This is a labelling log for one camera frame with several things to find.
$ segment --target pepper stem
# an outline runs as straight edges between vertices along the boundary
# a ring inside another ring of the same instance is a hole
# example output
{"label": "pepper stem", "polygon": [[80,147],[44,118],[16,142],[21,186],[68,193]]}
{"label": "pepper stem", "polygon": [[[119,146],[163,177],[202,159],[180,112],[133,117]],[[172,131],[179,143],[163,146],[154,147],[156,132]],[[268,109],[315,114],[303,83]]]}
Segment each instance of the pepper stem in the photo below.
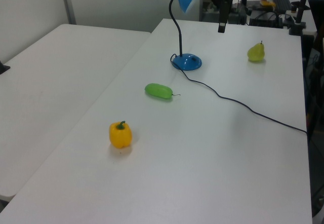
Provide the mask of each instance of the pepper stem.
{"label": "pepper stem", "polygon": [[117,125],[117,129],[124,129],[125,128],[123,126],[124,123],[125,123],[125,121],[121,121],[121,123]]}

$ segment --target plastic fruit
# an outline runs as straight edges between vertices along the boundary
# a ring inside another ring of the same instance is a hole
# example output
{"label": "plastic fruit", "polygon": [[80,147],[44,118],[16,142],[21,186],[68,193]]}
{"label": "plastic fruit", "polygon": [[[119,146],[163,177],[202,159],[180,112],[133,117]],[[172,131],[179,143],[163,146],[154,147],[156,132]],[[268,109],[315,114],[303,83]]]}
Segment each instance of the plastic fruit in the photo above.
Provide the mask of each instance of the plastic fruit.
{"label": "plastic fruit", "polygon": [[252,62],[258,62],[264,58],[264,45],[262,41],[248,50],[248,57]]}
{"label": "plastic fruit", "polygon": [[111,144],[118,149],[129,146],[132,142],[132,132],[128,124],[125,121],[111,124],[109,139]]}

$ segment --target blue desk lamp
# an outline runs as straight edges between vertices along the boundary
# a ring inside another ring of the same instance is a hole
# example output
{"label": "blue desk lamp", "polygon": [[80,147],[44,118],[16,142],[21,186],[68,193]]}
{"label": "blue desk lamp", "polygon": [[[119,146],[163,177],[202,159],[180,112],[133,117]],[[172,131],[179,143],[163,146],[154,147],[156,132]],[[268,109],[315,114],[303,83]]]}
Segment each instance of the blue desk lamp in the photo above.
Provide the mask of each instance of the blue desk lamp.
{"label": "blue desk lamp", "polygon": [[[173,59],[173,67],[174,68],[181,68],[182,70],[195,70],[200,68],[201,66],[201,59],[198,58],[196,55],[185,53],[182,54],[182,37],[181,37],[181,30],[176,22],[176,19],[174,18],[172,11],[171,11],[171,6],[172,6],[173,0],[170,1],[169,4],[169,12],[171,15],[171,18],[173,19],[174,23],[176,24],[178,31],[179,31],[179,46],[180,46],[180,55],[176,56]],[[180,8],[184,13],[187,12],[187,10],[190,9],[190,6],[193,4],[193,0],[179,0]]]}

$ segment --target fake vegetable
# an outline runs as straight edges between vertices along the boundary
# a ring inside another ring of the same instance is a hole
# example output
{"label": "fake vegetable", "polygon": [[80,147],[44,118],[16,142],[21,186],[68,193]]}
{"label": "fake vegetable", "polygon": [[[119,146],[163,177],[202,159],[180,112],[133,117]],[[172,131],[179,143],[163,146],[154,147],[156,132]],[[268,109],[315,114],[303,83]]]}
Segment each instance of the fake vegetable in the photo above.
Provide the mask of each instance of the fake vegetable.
{"label": "fake vegetable", "polygon": [[132,142],[132,132],[125,121],[113,123],[109,127],[109,139],[116,148],[129,146]]}
{"label": "fake vegetable", "polygon": [[171,99],[173,93],[170,87],[155,83],[148,84],[145,87],[145,91],[151,96],[156,96],[163,99]]}

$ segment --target desk lamp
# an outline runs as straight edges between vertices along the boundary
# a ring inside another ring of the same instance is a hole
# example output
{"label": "desk lamp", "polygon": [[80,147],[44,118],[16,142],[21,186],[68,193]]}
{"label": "desk lamp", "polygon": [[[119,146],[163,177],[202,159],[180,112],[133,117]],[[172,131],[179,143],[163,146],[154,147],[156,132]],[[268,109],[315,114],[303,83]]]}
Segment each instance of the desk lamp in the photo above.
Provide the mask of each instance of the desk lamp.
{"label": "desk lamp", "polygon": [[[184,13],[186,13],[189,9],[190,6],[193,4],[193,0],[178,0],[180,4],[180,8]],[[180,47],[180,55],[176,56],[173,60],[173,67],[177,69],[182,69],[182,70],[195,70],[200,68],[201,66],[201,59],[198,58],[197,56],[190,54],[190,53],[185,53],[182,54],[182,37],[181,37],[181,30],[176,22],[176,19],[174,18],[172,11],[171,11],[171,6],[172,6],[173,0],[170,1],[169,4],[169,12],[170,16],[173,19],[174,23],[176,24],[178,31],[179,31],[179,47]]]}
{"label": "desk lamp", "polygon": [[0,61],[0,74],[6,72],[8,69],[10,69],[9,66],[3,65]]}

